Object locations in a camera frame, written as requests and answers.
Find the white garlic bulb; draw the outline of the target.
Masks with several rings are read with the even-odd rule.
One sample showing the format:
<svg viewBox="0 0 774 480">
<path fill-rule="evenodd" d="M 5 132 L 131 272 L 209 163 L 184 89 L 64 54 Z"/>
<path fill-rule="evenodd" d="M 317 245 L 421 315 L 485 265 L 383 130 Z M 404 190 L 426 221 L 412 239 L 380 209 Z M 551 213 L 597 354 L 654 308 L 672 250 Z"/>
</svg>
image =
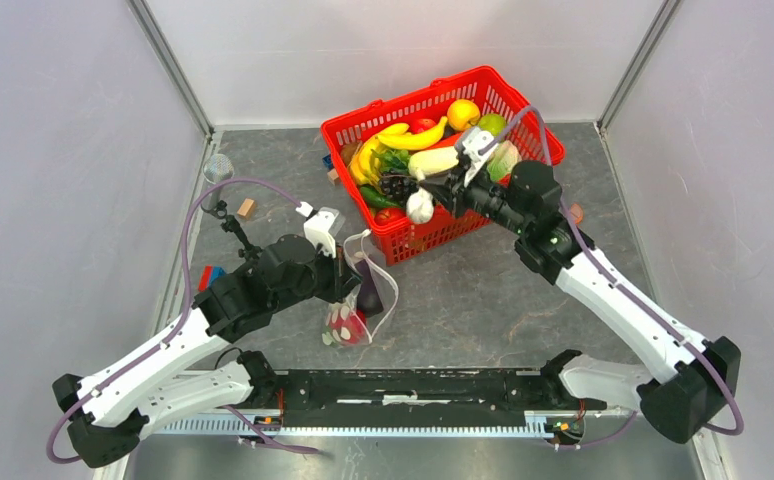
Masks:
<svg viewBox="0 0 774 480">
<path fill-rule="evenodd" d="M 406 216 L 416 225 L 428 223 L 434 215 L 435 201 L 431 193 L 419 188 L 406 202 Z"/>
</svg>

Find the purple eggplant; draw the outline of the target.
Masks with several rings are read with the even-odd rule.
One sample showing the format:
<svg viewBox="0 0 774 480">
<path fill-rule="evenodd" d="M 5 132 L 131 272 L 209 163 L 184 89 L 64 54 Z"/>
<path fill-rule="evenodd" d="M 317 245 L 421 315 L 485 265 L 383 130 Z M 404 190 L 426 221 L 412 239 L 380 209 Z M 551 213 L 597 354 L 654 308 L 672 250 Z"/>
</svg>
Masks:
<svg viewBox="0 0 774 480">
<path fill-rule="evenodd" d="M 361 278 L 356 307 L 364 317 L 369 319 L 381 314 L 384 311 L 384 306 L 368 262 L 366 260 L 360 260 L 355 264 L 355 267 Z"/>
</svg>

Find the clear zip top bag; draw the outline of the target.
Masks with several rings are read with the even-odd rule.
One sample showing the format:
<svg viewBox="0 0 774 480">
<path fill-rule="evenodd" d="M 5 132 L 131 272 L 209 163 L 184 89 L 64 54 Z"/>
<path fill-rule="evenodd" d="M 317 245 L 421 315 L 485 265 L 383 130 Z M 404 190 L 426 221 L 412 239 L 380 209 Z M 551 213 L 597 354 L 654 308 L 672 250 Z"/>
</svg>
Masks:
<svg viewBox="0 0 774 480">
<path fill-rule="evenodd" d="M 330 305 L 321 334 L 326 346 L 372 344 L 396 311 L 399 286 L 373 239 L 373 232 L 365 230 L 343 243 L 344 258 L 361 283 L 342 301 Z"/>
</svg>

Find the dark grape bunch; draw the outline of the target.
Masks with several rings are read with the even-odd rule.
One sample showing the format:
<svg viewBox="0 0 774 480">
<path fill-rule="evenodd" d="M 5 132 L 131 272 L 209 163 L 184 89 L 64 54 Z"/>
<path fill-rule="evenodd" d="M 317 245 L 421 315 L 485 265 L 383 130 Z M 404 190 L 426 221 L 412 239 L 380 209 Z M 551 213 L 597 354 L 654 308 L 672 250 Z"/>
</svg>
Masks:
<svg viewBox="0 0 774 480">
<path fill-rule="evenodd" d="M 419 189 L 416 181 L 409 176 L 399 174 L 387 174 L 378 182 L 383 195 L 397 204 L 404 205 L 410 196 Z"/>
</svg>

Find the yellow lemon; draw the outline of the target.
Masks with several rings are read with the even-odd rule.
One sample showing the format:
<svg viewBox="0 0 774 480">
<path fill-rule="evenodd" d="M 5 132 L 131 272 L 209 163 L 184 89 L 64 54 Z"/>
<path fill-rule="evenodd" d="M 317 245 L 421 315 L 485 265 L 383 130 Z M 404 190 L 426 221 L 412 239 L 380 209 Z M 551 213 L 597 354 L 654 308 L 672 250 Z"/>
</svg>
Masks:
<svg viewBox="0 0 774 480">
<path fill-rule="evenodd" d="M 471 100 L 457 99 L 448 107 L 446 118 L 454 131 L 463 132 L 478 123 L 481 118 L 481 110 Z"/>
</svg>

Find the green lime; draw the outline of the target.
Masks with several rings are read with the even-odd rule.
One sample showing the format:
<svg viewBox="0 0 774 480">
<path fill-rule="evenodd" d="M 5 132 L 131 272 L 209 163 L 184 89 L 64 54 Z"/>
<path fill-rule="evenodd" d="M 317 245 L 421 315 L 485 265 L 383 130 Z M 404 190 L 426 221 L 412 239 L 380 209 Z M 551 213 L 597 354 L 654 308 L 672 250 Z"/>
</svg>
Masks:
<svg viewBox="0 0 774 480">
<path fill-rule="evenodd" d="M 482 116 L 477 123 L 480 129 L 489 132 L 493 136 L 498 136 L 507 125 L 508 121 L 502 115 L 496 113 L 488 113 Z"/>
</svg>

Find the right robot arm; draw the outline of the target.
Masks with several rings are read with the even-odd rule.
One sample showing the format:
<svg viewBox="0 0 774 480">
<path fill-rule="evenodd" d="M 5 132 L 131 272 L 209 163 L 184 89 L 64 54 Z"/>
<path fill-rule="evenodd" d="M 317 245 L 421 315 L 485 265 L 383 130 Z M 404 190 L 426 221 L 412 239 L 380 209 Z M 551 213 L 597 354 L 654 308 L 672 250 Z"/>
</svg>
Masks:
<svg viewBox="0 0 774 480">
<path fill-rule="evenodd" d="M 514 233 L 520 261 L 586 306 L 639 358 L 624 365 L 579 352 L 561 355 L 556 371 L 540 382 L 548 405 L 600 400 L 642 415 L 679 444 L 702 429 L 744 432 L 735 398 L 739 347 L 725 336 L 705 338 L 627 280 L 575 224 L 551 166 L 520 162 L 505 186 L 456 166 L 419 185 L 453 216 L 472 211 Z"/>
</svg>

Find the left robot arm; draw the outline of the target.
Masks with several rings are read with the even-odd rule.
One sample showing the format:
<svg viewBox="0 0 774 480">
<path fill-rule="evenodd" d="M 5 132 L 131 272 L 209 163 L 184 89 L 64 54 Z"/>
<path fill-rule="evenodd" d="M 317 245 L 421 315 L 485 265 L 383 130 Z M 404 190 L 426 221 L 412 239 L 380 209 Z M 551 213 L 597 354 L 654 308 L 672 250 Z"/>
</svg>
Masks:
<svg viewBox="0 0 774 480">
<path fill-rule="evenodd" d="M 65 374 L 52 384 L 75 460 L 90 468 L 116 462 L 155 430 L 207 409 L 248 402 L 265 407 L 278 380 L 266 357 L 245 351 L 199 377 L 177 379 L 195 362 L 234 346 L 300 302 L 346 299 L 361 283 L 341 248 L 326 253 L 289 234 L 254 248 L 237 269 L 219 276 L 155 337 L 100 372 Z"/>
</svg>

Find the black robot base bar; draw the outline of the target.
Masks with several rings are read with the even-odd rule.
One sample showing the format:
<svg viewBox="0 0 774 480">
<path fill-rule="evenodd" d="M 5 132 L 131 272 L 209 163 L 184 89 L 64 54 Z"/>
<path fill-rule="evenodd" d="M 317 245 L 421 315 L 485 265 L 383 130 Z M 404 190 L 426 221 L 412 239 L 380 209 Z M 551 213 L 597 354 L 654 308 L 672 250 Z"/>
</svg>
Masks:
<svg viewBox="0 0 774 480">
<path fill-rule="evenodd" d="M 531 412 L 604 409 L 537 369 L 364 369 L 280 372 L 244 409 L 281 412 L 286 427 L 509 427 Z"/>
</svg>

